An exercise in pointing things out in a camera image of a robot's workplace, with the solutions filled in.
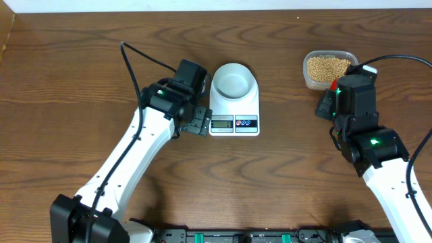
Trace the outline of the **red plastic scoop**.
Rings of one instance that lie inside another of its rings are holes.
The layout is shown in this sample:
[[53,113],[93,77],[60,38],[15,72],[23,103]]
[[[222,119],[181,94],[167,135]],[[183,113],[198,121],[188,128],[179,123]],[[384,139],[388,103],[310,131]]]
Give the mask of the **red plastic scoop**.
[[331,86],[330,86],[330,90],[332,90],[332,91],[335,91],[336,89],[337,89],[337,87],[338,87],[338,79],[336,78],[332,83],[331,83]]

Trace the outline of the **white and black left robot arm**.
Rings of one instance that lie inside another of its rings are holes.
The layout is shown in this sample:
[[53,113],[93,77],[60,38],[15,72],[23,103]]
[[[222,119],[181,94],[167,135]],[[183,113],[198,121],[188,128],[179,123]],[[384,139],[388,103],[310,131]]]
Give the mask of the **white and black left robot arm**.
[[198,104],[209,73],[182,60],[172,78],[144,88],[125,134],[74,197],[59,194],[50,208],[53,242],[151,242],[154,231],[124,221],[131,195],[155,155],[181,131],[206,135],[212,111]]

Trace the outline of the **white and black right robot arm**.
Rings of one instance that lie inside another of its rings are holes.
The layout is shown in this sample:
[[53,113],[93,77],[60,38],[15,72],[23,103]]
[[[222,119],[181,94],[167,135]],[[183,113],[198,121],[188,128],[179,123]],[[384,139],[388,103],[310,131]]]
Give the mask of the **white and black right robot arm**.
[[399,242],[431,241],[431,206],[416,180],[413,159],[393,129],[379,125],[373,76],[339,78],[321,100],[333,120],[337,149],[381,205]]

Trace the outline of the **white digital kitchen scale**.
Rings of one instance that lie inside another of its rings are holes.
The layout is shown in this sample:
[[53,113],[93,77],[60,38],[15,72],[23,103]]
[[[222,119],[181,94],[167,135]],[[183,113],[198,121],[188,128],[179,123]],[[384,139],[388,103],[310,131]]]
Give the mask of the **white digital kitchen scale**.
[[211,85],[210,123],[212,136],[258,136],[260,134],[259,86],[243,99],[227,99]]

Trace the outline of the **white bowl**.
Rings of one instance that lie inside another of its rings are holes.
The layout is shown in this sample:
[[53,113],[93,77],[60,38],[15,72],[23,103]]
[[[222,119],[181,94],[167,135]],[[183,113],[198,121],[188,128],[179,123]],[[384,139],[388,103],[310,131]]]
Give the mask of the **white bowl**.
[[217,69],[212,85],[219,95],[227,99],[243,99],[257,89],[252,72],[239,63],[227,63]]

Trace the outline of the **pile of soybeans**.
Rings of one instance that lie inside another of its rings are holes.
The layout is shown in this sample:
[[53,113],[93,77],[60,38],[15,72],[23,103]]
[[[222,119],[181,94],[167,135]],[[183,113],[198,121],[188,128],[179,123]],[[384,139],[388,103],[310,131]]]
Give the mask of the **pile of soybeans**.
[[336,57],[311,57],[307,61],[307,74],[315,82],[333,82],[345,75],[351,64],[347,59]]

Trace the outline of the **clear plastic container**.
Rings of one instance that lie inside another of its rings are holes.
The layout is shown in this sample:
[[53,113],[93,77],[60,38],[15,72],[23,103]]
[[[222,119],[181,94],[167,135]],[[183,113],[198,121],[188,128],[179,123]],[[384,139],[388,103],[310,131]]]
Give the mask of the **clear plastic container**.
[[312,51],[303,61],[306,87],[311,90],[330,88],[335,79],[346,73],[349,65],[357,64],[357,58],[347,51]]

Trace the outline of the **cardboard side panel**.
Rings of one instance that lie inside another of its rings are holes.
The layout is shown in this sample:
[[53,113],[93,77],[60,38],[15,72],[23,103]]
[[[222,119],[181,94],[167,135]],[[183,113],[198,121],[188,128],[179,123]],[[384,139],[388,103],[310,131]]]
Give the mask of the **cardboard side panel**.
[[14,25],[16,14],[12,11],[9,6],[1,0],[0,4],[0,60],[3,60],[3,56],[6,50],[7,42],[10,38],[10,34]]

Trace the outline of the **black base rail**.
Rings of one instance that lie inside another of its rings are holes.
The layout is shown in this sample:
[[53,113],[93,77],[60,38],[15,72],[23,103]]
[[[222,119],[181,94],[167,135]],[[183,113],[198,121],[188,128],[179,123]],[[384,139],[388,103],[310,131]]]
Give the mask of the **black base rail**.
[[283,243],[327,242],[325,230],[300,229],[290,231],[216,231],[186,229],[156,229],[151,243]]

